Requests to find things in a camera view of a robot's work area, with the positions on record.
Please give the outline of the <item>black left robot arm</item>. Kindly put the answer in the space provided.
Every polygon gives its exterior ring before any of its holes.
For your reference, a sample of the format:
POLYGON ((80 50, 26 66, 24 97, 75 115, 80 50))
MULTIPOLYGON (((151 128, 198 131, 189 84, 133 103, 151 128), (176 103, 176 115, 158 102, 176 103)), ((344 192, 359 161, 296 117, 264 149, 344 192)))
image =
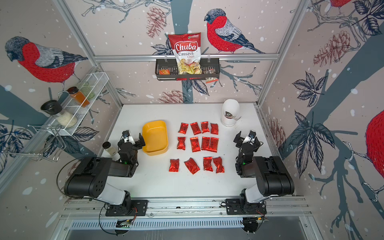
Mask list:
POLYGON ((112 158, 84 157, 66 180, 64 193, 69 197, 90 198, 127 209, 132 208, 131 195, 107 183, 108 177, 131 178, 135 174, 138 150, 146 146, 141 134, 134 140, 130 131, 122 132, 118 142, 118 161, 112 158))

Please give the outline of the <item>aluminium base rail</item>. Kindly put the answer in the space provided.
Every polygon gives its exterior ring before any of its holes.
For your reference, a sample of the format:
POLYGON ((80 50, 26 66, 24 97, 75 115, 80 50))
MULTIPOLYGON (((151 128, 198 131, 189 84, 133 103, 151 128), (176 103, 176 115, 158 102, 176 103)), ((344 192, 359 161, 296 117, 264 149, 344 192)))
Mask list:
POLYGON ((136 200, 129 216, 118 216, 112 207, 90 217, 64 222, 65 231, 96 231, 123 235, 131 231, 241 228, 255 232, 267 217, 266 204, 247 206, 240 199, 226 200, 136 200))

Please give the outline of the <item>red tea bags pile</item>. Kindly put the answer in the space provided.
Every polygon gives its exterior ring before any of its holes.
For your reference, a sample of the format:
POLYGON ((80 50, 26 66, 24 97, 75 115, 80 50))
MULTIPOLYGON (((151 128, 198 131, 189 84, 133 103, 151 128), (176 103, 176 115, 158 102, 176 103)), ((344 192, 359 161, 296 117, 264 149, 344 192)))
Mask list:
POLYGON ((213 162, 216 166, 216 173, 217 174, 225 172, 225 168, 223 166, 223 160, 221 157, 213 158, 213 162))

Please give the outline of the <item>yellow plastic storage box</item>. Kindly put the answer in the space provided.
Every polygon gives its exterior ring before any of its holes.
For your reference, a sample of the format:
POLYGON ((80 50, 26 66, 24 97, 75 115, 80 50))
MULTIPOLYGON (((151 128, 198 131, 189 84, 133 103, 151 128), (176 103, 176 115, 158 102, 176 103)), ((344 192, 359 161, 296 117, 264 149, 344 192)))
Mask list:
POLYGON ((143 152, 147 155, 156 156, 167 152, 169 140, 165 121, 158 120, 144 124, 142 136, 146 144, 143 152))

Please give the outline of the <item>orange spice jar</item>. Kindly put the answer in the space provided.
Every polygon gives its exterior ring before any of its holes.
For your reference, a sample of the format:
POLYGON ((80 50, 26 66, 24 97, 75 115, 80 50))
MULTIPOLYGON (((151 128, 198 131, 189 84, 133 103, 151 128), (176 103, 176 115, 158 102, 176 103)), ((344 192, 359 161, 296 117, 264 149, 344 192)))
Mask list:
POLYGON ((87 98, 83 95, 83 93, 77 88, 77 87, 71 87, 67 90, 71 98, 79 104, 79 106, 85 108, 87 107, 90 102, 87 100, 87 98))

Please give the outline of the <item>white paper cup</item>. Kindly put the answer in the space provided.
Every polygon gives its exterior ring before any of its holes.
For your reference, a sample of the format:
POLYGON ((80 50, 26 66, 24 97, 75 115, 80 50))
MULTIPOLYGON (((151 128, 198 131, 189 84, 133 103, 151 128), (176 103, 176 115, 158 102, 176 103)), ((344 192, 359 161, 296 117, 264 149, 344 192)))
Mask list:
POLYGON ((234 99, 225 100, 222 105, 222 124, 226 127, 233 127, 240 118, 239 102, 234 99))

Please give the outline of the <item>black lid salt jar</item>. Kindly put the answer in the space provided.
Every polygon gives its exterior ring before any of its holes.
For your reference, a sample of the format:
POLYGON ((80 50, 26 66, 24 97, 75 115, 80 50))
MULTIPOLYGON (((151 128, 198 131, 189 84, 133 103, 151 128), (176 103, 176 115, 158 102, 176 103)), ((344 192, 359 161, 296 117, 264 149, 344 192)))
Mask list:
POLYGON ((64 128, 71 128, 78 122, 77 117, 65 110, 57 100, 45 102, 41 106, 41 110, 54 117, 64 128))

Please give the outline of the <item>green item on shelf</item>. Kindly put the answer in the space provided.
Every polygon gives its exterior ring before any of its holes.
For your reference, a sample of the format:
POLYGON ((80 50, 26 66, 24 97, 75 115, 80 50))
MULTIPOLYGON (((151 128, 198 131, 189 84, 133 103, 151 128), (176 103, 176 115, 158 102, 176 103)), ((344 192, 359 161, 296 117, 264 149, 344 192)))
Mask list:
POLYGON ((81 86, 80 91, 83 93, 85 97, 87 97, 87 100, 89 101, 95 97, 95 94, 93 92, 93 87, 89 82, 84 83, 81 86))

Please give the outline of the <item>small glass spice jar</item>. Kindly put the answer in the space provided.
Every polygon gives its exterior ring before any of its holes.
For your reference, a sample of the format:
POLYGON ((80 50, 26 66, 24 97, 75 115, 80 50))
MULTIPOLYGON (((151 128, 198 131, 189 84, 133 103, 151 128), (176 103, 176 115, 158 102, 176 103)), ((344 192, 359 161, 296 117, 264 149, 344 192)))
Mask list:
POLYGON ((103 149, 104 149, 107 153, 109 153, 111 156, 114 156, 114 155, 116 155, 116 154, 118 153, 118 151, 116 150, 116 148, 113 147, 112 144, 111 144, 110 142, 104 142, 104 143, 102 144, 102 147, 103 147, 103 149))

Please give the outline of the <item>Chuba cassava chips bag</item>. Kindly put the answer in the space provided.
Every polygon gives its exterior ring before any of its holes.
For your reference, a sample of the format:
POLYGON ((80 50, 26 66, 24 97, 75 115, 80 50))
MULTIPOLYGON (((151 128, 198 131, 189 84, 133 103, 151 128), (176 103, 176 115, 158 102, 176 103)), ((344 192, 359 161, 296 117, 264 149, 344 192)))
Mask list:
POLYGON ((169 35, 179 74, 202 74, 201 33, 169 35))

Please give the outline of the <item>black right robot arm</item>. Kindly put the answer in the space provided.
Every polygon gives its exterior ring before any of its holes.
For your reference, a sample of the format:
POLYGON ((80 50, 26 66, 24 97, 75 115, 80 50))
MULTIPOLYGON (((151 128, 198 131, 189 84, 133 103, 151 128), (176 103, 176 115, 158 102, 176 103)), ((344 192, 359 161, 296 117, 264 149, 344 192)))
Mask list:
POLYGON ((239 149, 235 168, 241 178, 256 180, 256 184, 243 189, 240 194, 242 207, 262 204, 273 197, 292 195, 295 191, 294 181, 279 156, 260 157, 254 154, 263 145, 256 132, 249 131, 243 138, 239 132, 234 143, 239 149))

